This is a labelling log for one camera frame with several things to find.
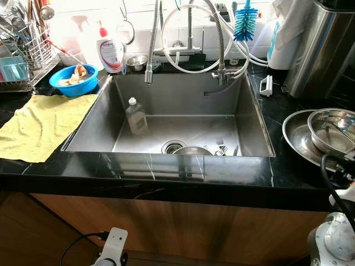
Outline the deep steel mixing bowl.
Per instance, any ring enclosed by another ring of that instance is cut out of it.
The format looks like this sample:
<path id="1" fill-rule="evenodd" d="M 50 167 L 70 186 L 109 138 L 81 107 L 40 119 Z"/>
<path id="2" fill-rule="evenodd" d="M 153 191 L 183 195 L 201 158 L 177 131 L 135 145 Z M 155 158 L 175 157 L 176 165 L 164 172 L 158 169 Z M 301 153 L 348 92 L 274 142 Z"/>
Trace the deep steel mixing bowl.
<path id="1" fill-rule="evenodd" d="M 310 139 L 319 151 L 346 155 L 355 150 L 353 111 L 338 108 L 318 109 L 309 115 L 307 126 L 311 134 Z"/>

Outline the large shallow steel pan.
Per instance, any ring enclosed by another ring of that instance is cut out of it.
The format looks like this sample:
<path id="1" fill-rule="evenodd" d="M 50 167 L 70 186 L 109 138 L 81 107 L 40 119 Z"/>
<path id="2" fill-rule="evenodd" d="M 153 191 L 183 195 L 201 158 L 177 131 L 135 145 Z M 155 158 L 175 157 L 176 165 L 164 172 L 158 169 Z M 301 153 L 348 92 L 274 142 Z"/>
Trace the large shallow steel pan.
<path id="1" fill-rule="evenodd" d="M 307 126 L 307 119 L 315 110 L 317 109 L 301 110 L 286 117 L 282 124 L 282 134 L 295 152 L 305 160 L 320 166 L 321 158 L 325 153 L 313 145 Z"/>

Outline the wooden cabinet front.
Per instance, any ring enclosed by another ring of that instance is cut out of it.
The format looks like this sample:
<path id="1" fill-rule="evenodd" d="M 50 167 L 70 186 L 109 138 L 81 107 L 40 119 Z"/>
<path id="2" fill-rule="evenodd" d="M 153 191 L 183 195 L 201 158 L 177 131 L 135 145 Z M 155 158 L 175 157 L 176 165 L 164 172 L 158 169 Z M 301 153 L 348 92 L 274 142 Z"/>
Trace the wooden cabinet front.
<path id="1" fill-rule="evenodd" d="M 326 213 L 68 197 L 0 191 L 0 266 L 90 264 L 101 248 L 82 234 L 128 231 L 129 263 L 246 266 L 291 264 L 308 255 L 307 239 Z"/>

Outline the tall stainless steel canister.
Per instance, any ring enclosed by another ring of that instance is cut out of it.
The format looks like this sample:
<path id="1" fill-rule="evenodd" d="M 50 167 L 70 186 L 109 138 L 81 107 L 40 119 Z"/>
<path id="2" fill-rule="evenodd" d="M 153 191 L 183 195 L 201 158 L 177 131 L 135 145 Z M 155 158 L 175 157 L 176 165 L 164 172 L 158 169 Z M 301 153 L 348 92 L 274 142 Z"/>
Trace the tall stainless steel canister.
<path id="1" fill-rule="evenodd" d="M 355 0 L 308 0 L 300 46 L 284 86 L 292 98 L 326 99 L 352 58 Z"/>

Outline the clear plastic bottle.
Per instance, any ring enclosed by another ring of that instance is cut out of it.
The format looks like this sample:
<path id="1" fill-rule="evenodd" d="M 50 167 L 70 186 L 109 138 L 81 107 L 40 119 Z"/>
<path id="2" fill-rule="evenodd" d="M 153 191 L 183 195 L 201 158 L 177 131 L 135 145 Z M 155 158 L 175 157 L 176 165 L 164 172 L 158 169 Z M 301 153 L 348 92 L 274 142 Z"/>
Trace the clear plastic bottle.
<path id="1" fill-rule="evenodd" d="M 147 134 L 147 132 L 149 132 L 149 124 L 145 116 L 145 108 L 135 97 L 131 97 L 128 104 L 129 106 L 126 108 L 126 119 L 132 134 Z"/>

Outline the white jug with blue label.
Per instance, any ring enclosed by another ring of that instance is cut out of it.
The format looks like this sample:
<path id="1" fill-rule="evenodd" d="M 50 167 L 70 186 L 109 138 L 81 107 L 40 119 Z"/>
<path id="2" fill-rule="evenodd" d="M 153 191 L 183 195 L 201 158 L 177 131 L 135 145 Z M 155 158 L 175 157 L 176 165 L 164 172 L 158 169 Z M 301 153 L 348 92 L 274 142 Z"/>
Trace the white jug with blue label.
<path id="1" fill-rule="evenodd" d="M 279 27 L 274 30 L 275 36 L 268 57 L 269 68 L 279 70 L 290 68 L 308 25 L 312 6 L 313 0 L 273 1 L 272 7 L 279 18 Z"/>

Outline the yellow cloth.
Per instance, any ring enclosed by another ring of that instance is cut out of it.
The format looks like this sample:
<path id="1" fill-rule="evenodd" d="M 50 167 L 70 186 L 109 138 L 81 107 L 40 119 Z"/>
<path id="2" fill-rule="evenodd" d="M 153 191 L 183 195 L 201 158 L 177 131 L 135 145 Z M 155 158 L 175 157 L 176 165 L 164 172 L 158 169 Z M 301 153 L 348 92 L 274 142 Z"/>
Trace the yellow cloth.
<path id="1" fill-rule="evenodd" d="M 0 158 L 43 163 L 83 121 L 98 99 L 33 95 L 0 127 Z"/>

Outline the stainless steel sink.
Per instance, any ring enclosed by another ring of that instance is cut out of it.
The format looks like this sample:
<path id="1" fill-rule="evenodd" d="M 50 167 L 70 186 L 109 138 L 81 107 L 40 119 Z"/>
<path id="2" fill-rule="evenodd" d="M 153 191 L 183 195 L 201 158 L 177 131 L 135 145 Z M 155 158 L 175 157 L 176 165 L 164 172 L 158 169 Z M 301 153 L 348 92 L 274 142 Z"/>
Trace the stainless steel sink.
<path id="1" fill-rule="evenodd" d="M 149 132 L 134 135 L 126 119 L 128 101 L 145 108 Z M 228 156 L 272 157 L 273 146 L 250 81 L 220 85 L 209 74 L 111 76 L 76 132 L 62 149 L 73 152 L 155 153 L 168 140 L 218 151 L 223 137 Z"/>

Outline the blue plastic bowl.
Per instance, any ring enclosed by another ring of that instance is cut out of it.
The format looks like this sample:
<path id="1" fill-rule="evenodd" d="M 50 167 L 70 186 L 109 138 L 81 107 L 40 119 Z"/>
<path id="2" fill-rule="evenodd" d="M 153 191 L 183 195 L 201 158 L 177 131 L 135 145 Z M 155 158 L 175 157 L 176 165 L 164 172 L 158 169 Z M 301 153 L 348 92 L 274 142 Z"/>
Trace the blue plastic bowl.
<path id="1" fill-rule="evenodd" d="M 59 71 L 56 71 L 50 78 L 50 85 L 58 89 L 64 96 L 76 97 L 88 94 L 98 85 L 98 74 L 100 73 L 92 64 L 81 64 L 87 70 L 87 77 L 73 85 L 61 85 L 60 81 L 69 79 L 74 74 L 75 65 L 67 66 Z"/>

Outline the blue bottle brush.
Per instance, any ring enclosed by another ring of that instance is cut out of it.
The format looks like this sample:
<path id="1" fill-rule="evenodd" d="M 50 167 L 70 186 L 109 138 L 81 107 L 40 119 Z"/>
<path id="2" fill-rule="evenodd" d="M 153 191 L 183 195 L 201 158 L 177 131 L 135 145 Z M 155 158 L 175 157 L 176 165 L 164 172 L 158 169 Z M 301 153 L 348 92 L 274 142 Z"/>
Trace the blue bottle brush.
<path id="1" fill-rule="evenodd" d="M 243 8 L 237 10 L 233 6 L 234 12 L 234 33 L 233 41 L 248 42 L 253 40 L 256 30 L 256 19 L 258 18 L 258 9 L 251 7 L 252 0 L 245 0 Z"/>

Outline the dark green sponge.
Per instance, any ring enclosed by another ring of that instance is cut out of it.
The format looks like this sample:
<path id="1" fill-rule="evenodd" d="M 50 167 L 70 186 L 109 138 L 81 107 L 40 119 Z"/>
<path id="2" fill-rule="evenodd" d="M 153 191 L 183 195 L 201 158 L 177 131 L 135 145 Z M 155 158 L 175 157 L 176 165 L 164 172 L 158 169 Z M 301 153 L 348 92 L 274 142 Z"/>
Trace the dark green sponge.
<path id="1" fill-rule="evenodd" d="M 206 68 L 205 64 L 205 53 L 197 53 L 195 55 L 189 55 L 188 60 L 181 63 L 180 65 L 183 69 L 187 69 L 188 71 L 199 71 Z"/>

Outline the brown food scraps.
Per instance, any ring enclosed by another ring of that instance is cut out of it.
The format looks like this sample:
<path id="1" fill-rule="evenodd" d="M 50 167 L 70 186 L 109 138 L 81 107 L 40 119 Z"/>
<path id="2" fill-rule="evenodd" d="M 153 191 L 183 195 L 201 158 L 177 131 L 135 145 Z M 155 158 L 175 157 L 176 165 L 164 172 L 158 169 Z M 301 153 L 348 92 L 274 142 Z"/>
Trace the brown food scraps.
<path id="1" fill-rule="evenodd" d="M 74 70 L 73 70 L 73 73 L 71 74 L 71 76 L 69 78 L 61 79 L 60 81 L 58 81 L 58 85 L 69 86 L 69 85 L 79 84 L 79 83 L 83 82 L 84 80 L 86 80 L 87 75 L 88 75 L 88 73 L 87 73 L 86 68 L 82 64 L 77 64 L 74 67 Z"/>

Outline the white red-capped soap bottle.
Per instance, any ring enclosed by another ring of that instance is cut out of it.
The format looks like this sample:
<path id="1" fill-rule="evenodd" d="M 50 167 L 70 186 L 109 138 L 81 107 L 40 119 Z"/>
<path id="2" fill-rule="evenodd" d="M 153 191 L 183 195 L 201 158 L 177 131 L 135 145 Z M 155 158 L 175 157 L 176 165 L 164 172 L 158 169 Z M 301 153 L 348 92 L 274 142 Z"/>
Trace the white red-capped soap bottle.
<path id="1" fill-rule="evenodd" d="M 97 55 L 107 73 L 122 73 L 125 68 L 123 62 L 124 47 L 109 31 L 104 28 L 100 20 L 97 21 L 99 38 L 97 38 Z"/>

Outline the chrome spring neck faucet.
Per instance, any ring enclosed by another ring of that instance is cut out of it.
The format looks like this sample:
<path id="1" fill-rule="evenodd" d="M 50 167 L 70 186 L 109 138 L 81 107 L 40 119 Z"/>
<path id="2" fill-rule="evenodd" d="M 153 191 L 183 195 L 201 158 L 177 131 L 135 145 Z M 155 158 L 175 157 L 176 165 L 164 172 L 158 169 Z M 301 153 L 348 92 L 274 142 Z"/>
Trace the chrome spring neck faucet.
<path id="1" fill-rule="evenodd" d="M 216 30 L 218 33 L 218 41 L 220 43 L 220 51 L 218 53 L 219 58 L 218 61 L 213 63 L 211 66 L 205 69 L 200 69 L 199 71 L 191 71 L 187 69 L 183 69 L 176 63 L 170 55 L 170 49 L 165 44 L 165 33 L 161 33 L 161 37 L 158 38 L 158 31 L 164 31 L 165 28 L 160 26 L 160 23 L 163 22 L 161 15 L 162 15 L 162 0 L 155 0 L 154 8 L 153 8 L 153 28 L 150 33 L 150 42 L 149 42 L 149 55 L 147 61 L 147 67 L 144 73 L 144 81 L 147 84 L 152 83 L 153 78 L 153 70 L 152 70 L 152 63 L 153 63 L 153 56 L 155 55 L 155 43 L 156 41 L 160 41 L 161 43 L 161 52 L 163 56 L 165 56 L 168 60 L 168 63 L 172 64 L 175 69 L 182 71 L 183 73 L 188 74 L 202 74 L 206 73 L 207 71 L 212 71 L 211 76 L 213 78 L 218 79 L 219 84 L 223 85 L 227 78 L 236 78 L 241 74 L 246 74 L 247 66 L 252 61 L 252 55 L 246 50 L 246 45 L 244 44 L 247 40 L 253 40 L 253 32 L 255 30 L 255 20 L 258 17 L 258 10 L 255 8 L 251 8 L 250 0 L 247 0 L 245 3 L 245 11 L 237 11 L 232 15 L 233 23 L 235 26 L 232 27 L 223 20 L 222 16 L 216 10 L 215 4 L 212 0 L 203 0 L 205 2 L 204 6 L 200 6 L 195 3 L 186 3 L 183 5 L 177 5 L 175 10 L 173 10 L 168 17 L 165 18 L 165 22 L 168 22 L 178 11 L 183 8 L 187 9 L 200 9 L 205 11 L 211 18 L 215 21 Z M 237 51 L 241 53 L 245 58 L 245 63 L 238 71 L 233 71 L 229 73 L 226 70 L 224 65 L 224 56 L 229 53 L 231 46 L 235 46 Z"/>

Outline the white handled scrubber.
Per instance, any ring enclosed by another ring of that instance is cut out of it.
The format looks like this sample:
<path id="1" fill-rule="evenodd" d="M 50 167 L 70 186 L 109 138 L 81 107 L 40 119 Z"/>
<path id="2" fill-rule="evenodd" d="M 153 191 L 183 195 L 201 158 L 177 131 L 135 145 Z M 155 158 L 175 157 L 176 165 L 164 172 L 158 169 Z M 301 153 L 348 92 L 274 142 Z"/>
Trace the white handled scrubber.
<path id="1" fill-rule="evenodd" d="M 270 97 L 273 95 L 273 76 L 267 75 L 266 78 L 261 79 L 259 86 L 259 95 Z"/>

